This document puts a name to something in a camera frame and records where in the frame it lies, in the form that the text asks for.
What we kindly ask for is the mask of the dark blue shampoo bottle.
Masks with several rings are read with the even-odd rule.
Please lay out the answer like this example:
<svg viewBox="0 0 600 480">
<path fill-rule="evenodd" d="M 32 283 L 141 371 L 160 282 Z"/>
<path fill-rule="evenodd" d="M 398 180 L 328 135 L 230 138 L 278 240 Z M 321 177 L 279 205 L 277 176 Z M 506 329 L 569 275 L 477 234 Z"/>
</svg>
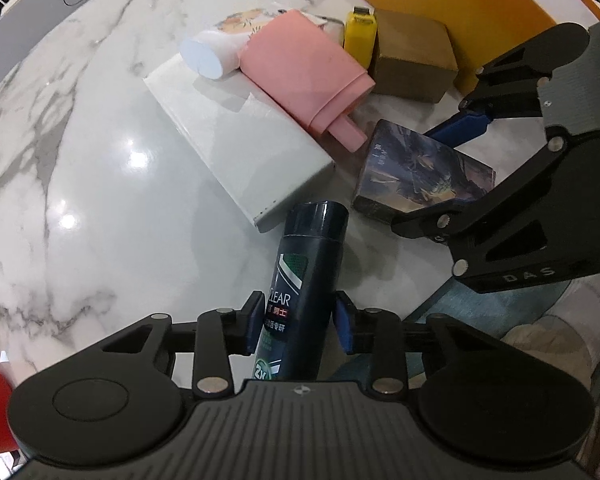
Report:
<svg viewBox="0 0 600 480">
<path fill-rule="evenodd" d="M 264 308 L 252 377 L 317 378 L 340 271 L 349 211 L 333 200 L 289 211 Z"/>
</svg>

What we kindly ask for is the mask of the dark illustrated card box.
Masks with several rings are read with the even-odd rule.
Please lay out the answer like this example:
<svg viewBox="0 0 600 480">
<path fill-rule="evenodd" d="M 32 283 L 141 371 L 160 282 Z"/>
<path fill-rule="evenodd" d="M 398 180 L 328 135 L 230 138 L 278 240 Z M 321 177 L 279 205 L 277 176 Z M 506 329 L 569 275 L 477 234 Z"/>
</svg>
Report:
<svg viewBox="0 0 600 480">
<path fill-rule="evenodd" d="M 381 119 L 358 176 L 352 207 L 389 224 L 447 202 L 469 203 L 494 188 L 495 171 L 429 136 Z"/>
</svg>

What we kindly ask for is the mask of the brown cardboard box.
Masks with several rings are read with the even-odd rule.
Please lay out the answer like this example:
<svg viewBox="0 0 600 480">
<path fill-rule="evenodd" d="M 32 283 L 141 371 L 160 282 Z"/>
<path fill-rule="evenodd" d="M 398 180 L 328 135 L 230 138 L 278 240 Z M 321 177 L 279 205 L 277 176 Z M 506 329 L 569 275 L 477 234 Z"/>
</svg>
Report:
<svg viewBox="0 0 600 480">
<path fill-rule="evenodd" d="M 377 38 L 370 74 L 383 96 L 437 103 L 458 73 L 445 24 L 423 16 L 375 10 Z"/>
</svg>

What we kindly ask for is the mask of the yellow tape measure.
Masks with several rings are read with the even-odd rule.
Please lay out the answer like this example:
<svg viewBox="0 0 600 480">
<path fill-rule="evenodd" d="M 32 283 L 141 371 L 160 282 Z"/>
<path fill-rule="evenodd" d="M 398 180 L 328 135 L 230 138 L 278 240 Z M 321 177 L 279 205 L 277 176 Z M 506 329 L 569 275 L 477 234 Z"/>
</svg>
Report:
<svg viewBox="0 0 600 480">
<path fill-rule="evenodd" d="M 355 6 L 344 25 L 343 47 L 366 70 L 372 62 L 377 35 L 375 14 L 364 6 Z"/>
</svg>

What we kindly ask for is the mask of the pink silicone bottle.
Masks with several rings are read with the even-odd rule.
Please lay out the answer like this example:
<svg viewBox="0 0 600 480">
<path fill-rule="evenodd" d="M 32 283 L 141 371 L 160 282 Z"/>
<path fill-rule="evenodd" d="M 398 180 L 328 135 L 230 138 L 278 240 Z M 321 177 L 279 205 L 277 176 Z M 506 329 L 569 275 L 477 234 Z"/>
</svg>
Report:
<svg viewBox="0 0 600 480">
<path fill-rule="evenodd" d="M 256 32 L 240 69 L 314 138 L 327 132 L 351 153 L 366 142 L 349 114 L 375 81 L 301 12 L 280 14 Z"/>
</svg>

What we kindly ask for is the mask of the white box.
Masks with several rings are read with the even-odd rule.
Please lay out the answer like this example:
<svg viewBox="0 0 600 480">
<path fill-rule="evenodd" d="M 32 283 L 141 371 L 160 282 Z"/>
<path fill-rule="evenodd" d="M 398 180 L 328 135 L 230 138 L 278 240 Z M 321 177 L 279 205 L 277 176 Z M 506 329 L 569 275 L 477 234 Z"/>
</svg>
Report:
<svg viewBox="0 0 600 480">
<path fill-rule="evenodd" d="M 241 72 L 198 75 L 174 55 L 145 84 L 252 226 L 264 233 L 335 162 L 277 103 Z"/>
</svg>

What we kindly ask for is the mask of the white lotion tube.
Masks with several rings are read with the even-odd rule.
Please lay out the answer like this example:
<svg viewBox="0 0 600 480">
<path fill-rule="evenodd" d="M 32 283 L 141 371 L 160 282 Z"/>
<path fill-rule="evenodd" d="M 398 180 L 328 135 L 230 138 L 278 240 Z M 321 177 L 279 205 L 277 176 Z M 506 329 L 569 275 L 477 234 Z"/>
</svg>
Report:
<svg viewBox="0 0 600 480">
<path fill-rule="evenodd" d="M 186 37 L 180 55 L 199 76 L 222 79 L 238 70 L 240 54 L 250 38 L 285 12 L 282 8 L 257 8 L 230 14 L 211 28 Z"/>
</svg>

